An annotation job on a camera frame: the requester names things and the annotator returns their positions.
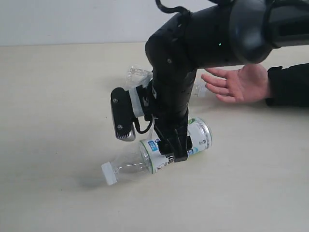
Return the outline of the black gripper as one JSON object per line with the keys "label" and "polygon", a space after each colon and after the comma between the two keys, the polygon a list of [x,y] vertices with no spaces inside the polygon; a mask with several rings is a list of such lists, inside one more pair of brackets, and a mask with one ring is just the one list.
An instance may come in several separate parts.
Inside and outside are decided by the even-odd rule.
{"label": "black gripper", "polygon": [[186,161],[193,147],[188,135],[188,103],[196,72],[176,76],[147,72],[142,78],[142,86],[146,89],[142,97],[144,119],[154,121],[160,154],[173,153],[174,162]]}

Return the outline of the person's bare open hand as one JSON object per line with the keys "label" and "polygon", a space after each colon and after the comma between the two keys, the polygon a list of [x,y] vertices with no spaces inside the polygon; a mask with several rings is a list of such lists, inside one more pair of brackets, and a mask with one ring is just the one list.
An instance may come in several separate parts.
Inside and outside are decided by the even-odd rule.
{"label": "person's bare open hand", "polygon": [[271,97],[267,70],[247,64],[237,70],[206,68],[201,79],[205,87],[224,103],[254,103]]}

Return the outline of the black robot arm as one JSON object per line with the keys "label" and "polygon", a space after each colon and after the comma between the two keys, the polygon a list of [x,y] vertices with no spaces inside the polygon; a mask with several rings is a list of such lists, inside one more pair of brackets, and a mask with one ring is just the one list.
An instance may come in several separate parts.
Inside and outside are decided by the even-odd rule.
{"label": "black robot arm", "polygon": [[172,17],[146,42],[153,67],[147,88],[162,155],[188,158],[188,103],[200,68],[264,61],[273,49],[309,43],[306,0],[217,0],[198,12],[158,8]]}

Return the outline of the black sleeved forearm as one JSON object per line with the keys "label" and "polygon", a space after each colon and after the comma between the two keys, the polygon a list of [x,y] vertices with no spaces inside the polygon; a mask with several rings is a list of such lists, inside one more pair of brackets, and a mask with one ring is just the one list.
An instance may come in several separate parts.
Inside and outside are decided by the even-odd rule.
{"label": "black sleeved forearm", "polygon": [[309,64],[289,68],[272,67],[268,71],[270,95],[267,106],[309,106]]}

